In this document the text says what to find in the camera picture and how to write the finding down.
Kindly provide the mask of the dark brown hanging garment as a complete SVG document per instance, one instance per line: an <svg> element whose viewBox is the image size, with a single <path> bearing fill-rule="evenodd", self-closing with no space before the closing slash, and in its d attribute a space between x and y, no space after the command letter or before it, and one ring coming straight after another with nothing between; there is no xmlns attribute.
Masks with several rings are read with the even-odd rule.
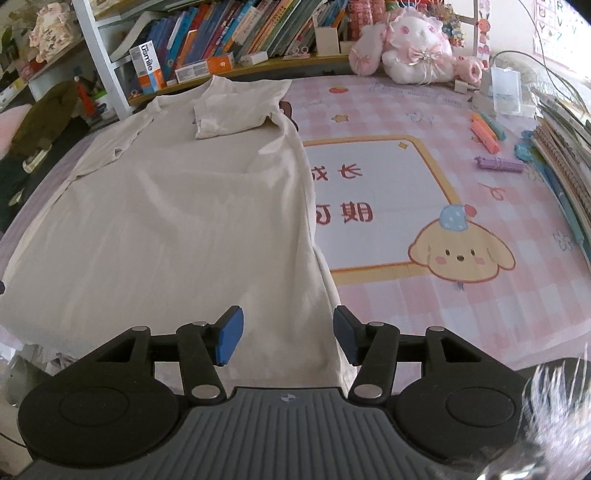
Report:
<svg viewBox="0 0 591 480"><path fill-rule="evenodd" d="M68 125L78 100L74 80L54 85L26 114L8 153L28 158L47 150Z"/></svg>

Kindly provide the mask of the pink checkered cartoon table mat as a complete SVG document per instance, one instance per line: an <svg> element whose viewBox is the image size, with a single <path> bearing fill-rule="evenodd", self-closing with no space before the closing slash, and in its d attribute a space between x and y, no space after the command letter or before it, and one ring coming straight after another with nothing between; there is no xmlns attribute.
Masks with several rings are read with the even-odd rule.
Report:
<svg viewBox="0 0 591 480"><path fill-rule="evenodd" d="M408 334L443 326L515 369L589 353L588 264L537 171L479 169L452 101L370 78L288 82L280 110L311 166L338 305ZM1 265L77 162L38 189Z"/></svg>

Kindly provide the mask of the orange highlighter pen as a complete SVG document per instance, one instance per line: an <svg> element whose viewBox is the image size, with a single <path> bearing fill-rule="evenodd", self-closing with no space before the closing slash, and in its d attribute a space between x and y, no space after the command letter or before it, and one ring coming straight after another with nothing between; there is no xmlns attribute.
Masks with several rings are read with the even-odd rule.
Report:
<svg viewBox="0 0 591 480"><path fill-rule="evenodd" d="M485 122L483 117L476 113L472 113L471 130L483 143L489 153L495 155L501 150L498 139L491 127Z"/></svg>

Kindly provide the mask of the beige polo shirt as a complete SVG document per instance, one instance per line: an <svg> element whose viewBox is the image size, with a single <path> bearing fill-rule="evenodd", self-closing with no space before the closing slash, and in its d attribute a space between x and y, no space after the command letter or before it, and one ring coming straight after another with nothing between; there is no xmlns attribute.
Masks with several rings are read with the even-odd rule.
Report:
<svg viewBox="0 0 591 480"><path fill-rule="evenodd" d="M1 265L1 323L80 358L119 333L245 327L226 388L348 387L287 80L212 77L99 133Z"/></svg>

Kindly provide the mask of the white shelf frame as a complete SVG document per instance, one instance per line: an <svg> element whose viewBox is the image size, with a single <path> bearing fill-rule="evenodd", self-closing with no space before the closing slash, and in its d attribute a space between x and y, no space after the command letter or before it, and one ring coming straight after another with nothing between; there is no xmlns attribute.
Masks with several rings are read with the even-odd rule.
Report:
<svg viewBox="0 0 591 480"><path fill-rule="evenodd" d="M137 82L132 60L125 53L118 60L110 54L121 44L135 20L145 10L154 9L157 1L106 1L107 8L95 13L94 1L74 0L72 6L108 101L119 120L129 117L131 86Z"/></svg>

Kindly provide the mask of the teal highlighter pen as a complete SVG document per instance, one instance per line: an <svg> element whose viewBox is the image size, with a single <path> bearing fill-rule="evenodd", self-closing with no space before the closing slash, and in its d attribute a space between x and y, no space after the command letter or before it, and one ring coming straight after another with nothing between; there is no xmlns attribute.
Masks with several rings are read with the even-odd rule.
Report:
<svg viewBox="0 0 591 480"><path fill-rule="evenodd" d="M489 128L494 132L495 136L497 137L497 139L499 141L506 140L507 135L506 135L504 129L494 118L492 118L491 116L489 116L485 113L480 113L480 116L483 118L483 120L486 122L486 124L489 126Z"/></svg>

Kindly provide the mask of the white orange usmile box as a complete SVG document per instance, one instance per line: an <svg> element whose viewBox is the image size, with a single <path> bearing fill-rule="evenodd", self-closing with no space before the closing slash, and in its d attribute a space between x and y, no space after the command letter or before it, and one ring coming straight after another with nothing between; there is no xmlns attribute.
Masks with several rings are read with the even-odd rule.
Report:
<svg viewBox="0 0 591 480"><path fill-rule="evenodd" d="M132 47L129 54L144 94L155 93L165 87L165 80L152 41Z"/></svg>

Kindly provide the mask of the small white box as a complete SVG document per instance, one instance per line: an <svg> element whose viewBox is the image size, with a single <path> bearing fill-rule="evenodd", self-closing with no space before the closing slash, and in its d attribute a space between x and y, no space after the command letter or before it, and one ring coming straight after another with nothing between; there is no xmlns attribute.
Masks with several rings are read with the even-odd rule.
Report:
<svg viewBox="0 0 591 480"><path fill-rule="evenodd" d="M259 65L269 59L266 51L256 51L250 54L243 55L239 60L239 64L245 67Z"/></svg>

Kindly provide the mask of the purple pen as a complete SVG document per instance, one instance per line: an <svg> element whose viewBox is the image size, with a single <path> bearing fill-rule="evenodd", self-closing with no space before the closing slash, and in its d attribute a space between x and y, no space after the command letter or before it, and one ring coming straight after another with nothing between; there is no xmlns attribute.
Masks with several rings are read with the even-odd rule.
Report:
<svg viewBox="0 0 591 480"><path fill-rule="evenodd" d="M525 170L525 163L520 160L483 156L477 156L474 160L477 166L483 170L510 173L522 173Z"/></svg>

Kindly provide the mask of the row of colourful books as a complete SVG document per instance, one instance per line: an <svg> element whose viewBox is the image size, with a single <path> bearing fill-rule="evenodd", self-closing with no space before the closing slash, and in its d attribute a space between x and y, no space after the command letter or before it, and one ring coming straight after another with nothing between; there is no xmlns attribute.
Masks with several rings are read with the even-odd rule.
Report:
<svg viewBox="0 0 591 480"><path fill-rule="evenodd" d="M180 2L143 12L123 52L150 44L166 81L185 66L224 55L238 62L260 52L269 59L304 56L317 46L315 30L339 29L346 7L346 1Z"/></svg>

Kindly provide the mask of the wooden shelf board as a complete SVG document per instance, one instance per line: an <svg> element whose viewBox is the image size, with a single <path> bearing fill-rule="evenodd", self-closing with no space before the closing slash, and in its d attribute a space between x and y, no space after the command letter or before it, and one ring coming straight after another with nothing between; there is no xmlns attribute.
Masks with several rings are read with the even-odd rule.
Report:
<svg viewBox="0 0 591 480"><path fill-rule="evenodd" d="M315 76L315 71L325 72L339 68L349 68L349 60L346 55L321 56L311 55L305 59L283 60L280 58L267 60L252 66L236 66L231 71L217 73L217 76L229 79L263 78L276 79L289 77L294 72L303 72L305 75ZM127 99L131 107L138 107L159 95L168 95L182 92L205 83L211 75L195 78L186 82L167 86L152 94L142 94Z"/></svg>

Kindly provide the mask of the white orange flat carton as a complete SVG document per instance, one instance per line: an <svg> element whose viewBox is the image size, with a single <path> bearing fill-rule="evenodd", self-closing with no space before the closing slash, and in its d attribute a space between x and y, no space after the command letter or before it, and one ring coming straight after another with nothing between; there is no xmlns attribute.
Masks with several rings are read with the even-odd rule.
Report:
<svg viewBox="0 0 591 480"><path fill-rule="evenodd" d="M178 83L186 83L207 76L226 73L233 68L235 68L235 57L232 53L228 53L180 67L175 71L175 77Z"/></svg>

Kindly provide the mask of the beige pen holder box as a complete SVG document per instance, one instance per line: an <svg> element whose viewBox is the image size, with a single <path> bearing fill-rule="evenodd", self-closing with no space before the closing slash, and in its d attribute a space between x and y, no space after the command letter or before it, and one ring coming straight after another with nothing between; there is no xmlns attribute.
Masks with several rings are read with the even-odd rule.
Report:
<svg viewBox="0 0 591 480"><path fill-rule="evenodd" d="M315 45L317 45L318 57L341 54L339 33L334 27L315 27Z"/></svg>

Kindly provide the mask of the white pink plush bunny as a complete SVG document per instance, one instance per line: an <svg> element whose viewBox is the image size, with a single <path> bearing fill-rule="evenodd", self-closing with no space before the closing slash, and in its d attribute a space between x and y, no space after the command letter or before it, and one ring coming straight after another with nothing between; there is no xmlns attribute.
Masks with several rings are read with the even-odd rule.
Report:
<svg viewBox="0 0 591 480"><path fill-rule="evenodd" d="M386 19L363 26L349 50L349 66L359 76L382 68L400 85L427 85L461 80L480 84L484 64L475 57L456 56L443 23L413 7L386 14Z"/></svg>

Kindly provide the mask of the stack of notebooks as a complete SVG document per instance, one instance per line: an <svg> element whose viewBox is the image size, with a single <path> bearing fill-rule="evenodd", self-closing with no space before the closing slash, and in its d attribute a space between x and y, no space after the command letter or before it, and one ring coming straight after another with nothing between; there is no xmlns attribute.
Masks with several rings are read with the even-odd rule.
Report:
<svg viewBox="0 0 591 480"><path fill-rule="evenodd" d="M533 90L539 124L532 142L546 162L544 175L567 219L576 244L590 258L590 124L568 105Z"/></svg>

